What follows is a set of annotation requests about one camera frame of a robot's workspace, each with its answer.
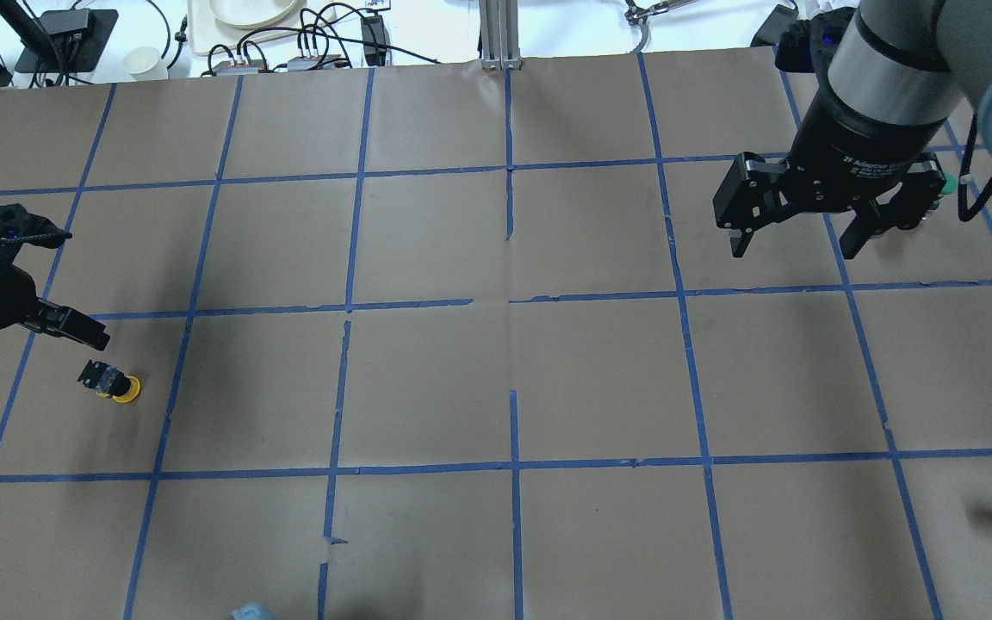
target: yellow ring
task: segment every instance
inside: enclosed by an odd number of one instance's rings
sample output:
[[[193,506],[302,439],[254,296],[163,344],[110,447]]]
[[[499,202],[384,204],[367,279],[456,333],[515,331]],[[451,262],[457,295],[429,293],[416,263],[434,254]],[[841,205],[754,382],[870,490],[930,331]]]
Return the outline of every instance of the yellow ring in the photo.
[[[140,396],[140,380],[132,375],[127,375],[129,380],[129,391],[125,392],[122,396],[114,396],[115,403],[121,403],[125,405],[131,403],[131,401],[137,400],[137,396]]]

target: white bowl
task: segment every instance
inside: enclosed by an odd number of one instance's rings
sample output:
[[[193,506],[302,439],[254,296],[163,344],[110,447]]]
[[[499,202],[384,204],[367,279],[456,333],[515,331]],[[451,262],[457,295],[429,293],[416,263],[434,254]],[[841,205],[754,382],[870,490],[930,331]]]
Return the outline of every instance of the white bowl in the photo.
[[[286,16],[300,0],[209,0],[217,21],[240,30],[255,30]]]

